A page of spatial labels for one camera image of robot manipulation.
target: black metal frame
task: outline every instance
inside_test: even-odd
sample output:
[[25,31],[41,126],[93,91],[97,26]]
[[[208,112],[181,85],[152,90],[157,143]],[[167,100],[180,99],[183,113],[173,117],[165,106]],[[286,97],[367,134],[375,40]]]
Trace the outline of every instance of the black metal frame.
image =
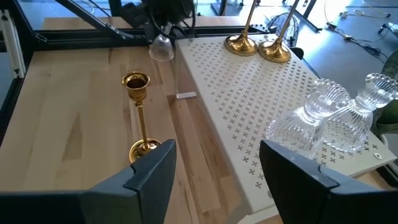
[[302,19],[304,19],[305,22],[307,22],[307,23],[310,25],[310,27],[311,27],[312,29],[314,29],[315,32],[319,32],[319,31],[322,30],[322,28],[317,27],[315,24],[313,24],[313,23],[308,19],[309,15],[310,15],[310,13],[311,13],[311,11],[312,11],[312,8],[314,7],[314,5],[315,5],[316,2],[317,2],[317,0],[310,0],[310,2],[309,2],[309,4],[308,4],[307,8],[305,9],[304,14],[301,14],[301,13],[298,12],[298,10],[296,10],[296,9],[294,10],[294,13],[295,13],[297,16],[299,16],[299,17],[301,17]]

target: black equipment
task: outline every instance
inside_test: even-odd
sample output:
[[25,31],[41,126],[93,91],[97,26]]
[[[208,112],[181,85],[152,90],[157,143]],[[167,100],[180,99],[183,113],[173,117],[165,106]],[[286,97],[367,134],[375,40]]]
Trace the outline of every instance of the black equipment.
[[193,0],[142,0],[138,5],[130,2],[122,7],[121,16],[132,27],[147,26],[147,35],[155,37],[161,33],[170,39],[187,38],[188,34],[178,25],[174,25],[172,30],[179,30],[183,34],[181,37],[166,34],[160,27],[166,26],[168,22],[178,24],[192,17],[191,26],[185,22],[184,24],[190,29],[190,34],[195,33],[196,14]]
[[170,139],[88,190],[0,192],[0,223],[161,224],[176,155]]
[[374,189],[272,141],[261,141],[260,160],[284,224],[397,223],[398,191]]
[[390,31],[390,32],[392,32],[392,34],[394,34],[397,38],[398,38],[398,33],[396,33],[396,32],[394,32],[394,30],[392,30],[392,27],[394,27],[396,25],[396,23],[395,24],[393,24],[393,23],[388,23],[388,24],[383,24],[381,27],[380,27],[380,29],[379,29],[379,31],[377,32],[378,34],[381,34],[381,32],[383,32],[383,30],[384,29],[387,29],[387,31]]

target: cross pattern holes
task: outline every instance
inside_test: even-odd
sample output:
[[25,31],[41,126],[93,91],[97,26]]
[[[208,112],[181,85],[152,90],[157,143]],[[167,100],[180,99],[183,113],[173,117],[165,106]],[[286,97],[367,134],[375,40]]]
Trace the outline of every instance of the cross pattern holes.
[[[203,100],[212,100],[212,110],[228,132],[229,139],[225,140],[237,145],[231,153],[246,167],[249,183],[266,189],[258,156],[259,141],[266,138],[265,131],[272,120],[304,104],[309,84],[316,77],[296,57],[284,64],[268,62],[258,54],[239,57],[228,52],[223,41],[219,37],[195,39],[188,46],[193,52],[188,53],[191,58],[186,58],[187,64],[192,75],[203,81],[199,88],[209,92],[210,98]],[[329,162],[329,156],[338,158],[330,151],[322,153],[327,156],[323,161]]]

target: light wood surface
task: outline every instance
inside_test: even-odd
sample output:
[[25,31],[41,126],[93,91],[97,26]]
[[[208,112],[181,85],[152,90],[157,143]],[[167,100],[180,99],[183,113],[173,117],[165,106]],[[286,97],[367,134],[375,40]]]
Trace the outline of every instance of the light wood surface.
[[[208,26],[225,19],[206,18]],[[70,24],[46,20],[49,28]],[[220,147],[197,100],[175,100],[172,63],[153,61],[147,50],[36,52],[0,148],[0,190],[87,189],[128,166],[129,147],[141,134],[121,78],[141,70],[152,80],[148,135],[178,142],[165,223],[224,223],[240,196]],[[388,188],[375,172],[360,179]],[[282,222],[276,216],[261,223]]]

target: black cable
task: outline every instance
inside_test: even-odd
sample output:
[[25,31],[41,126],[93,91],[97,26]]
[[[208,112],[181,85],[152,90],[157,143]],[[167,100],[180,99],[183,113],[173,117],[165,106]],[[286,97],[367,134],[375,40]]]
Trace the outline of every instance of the black cable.
[[379,59],[382,63],[385,63],[385,62],[380,58],[381,55],[385,56],[386,59],[388,58],[387,55],[382,53],[379,48],[372,47],[369,44],[362,45],[357,40],[355,40],[354,38],[350,38],[350,39],[347,39],[347,40],[352,42],[352,43],[354,43],[354,44],[356,44],[356,45],[358,45],[358,46],[360,46],[360,47],[362,47],[365,51],[367,51],[373,57]]
[[179,26],[172,26],[171,30],[174,30],[174,29],[180,31],[184,36],[187,35],[187,33]]
[[384,53],[381,52],[381,50],[379,48],[376,47],[372,47],[369,44],[364,44],[362,45],[361,43],[358,42],[358,40],[352,38],[352,36],[347,35],[344,30],[340,29],[339,27],[337,27],[336,25],[329,23],[328,22],[328,26],[330,28],[330,30],[332,30],[333,32],[336,32],[337,34],[341,35],[345,40],[348,40],[360,47],[362,47],[367,53],[371,54],[373,57],[379,59],[382,63],[384,63],[383,59],[380,58],[381,55],[385,56],[385,58],[388,58],[387,55],[385,55]]
[[329,175],[324,174],[324,173],[321,171],[321,167],[322,167],[322,165],[319,164],[319,166],[318,166],[318,172],[319,172],[320,174],[323,174],[326,178],[328,178],[329,180],[331,180],[331,181],[333,181],[334,183],[337,184],[337,186],[333,186],[333,187],[330,187],[330,188],[328,188],[328,189],[331,190],[331,189],[334,189],[335,187],[340,187],[340,183],[339,183],[337,180],[335,180],[335,179],[329,177]]
[[187,22],[182,21],[182,23],[184,23],[185,26],[189,28],[190,33],[193,33],[193,35],[195,35],[195,37],[198,38],[198,34],[187,24]]
[[[193,7],[192,7],[192,26],[191,26],[191,30],[192,30],[192,32],[193,32],[194,34],[196,34],[196,32],[195,32],[196,14],[195,14],[195,5],[194,5],[193,1],[192,1],[192,6],[193,6]],[[154,25],[154,27],[155,27],[163,36],[165,36],[165,37],[167,37],[167,38],[169,38],[169,39],[178,40],[178,39],[185,39],[185,38],[187,38],[186,36],[185,36],[185,37],[178,38],[178,37],[175,37],[175,36],[166,34],[166,33],[157,25],[157,23],[156,23],[156,21],[155,21],[155,18],[154,18],[154,13],[152,12],[152,10],[149,10],[149,20],[150,20],[150,22],[152,23],[152,25]]]
[[190,17],[190,16],[188,15],[188,13],[187,13],[187,10],[185,9],[183,0],[180,0],[180,3],[181,3],[180,5],[181,5],[181,8],[182,8],[182,11],[184,12],[184,16]]

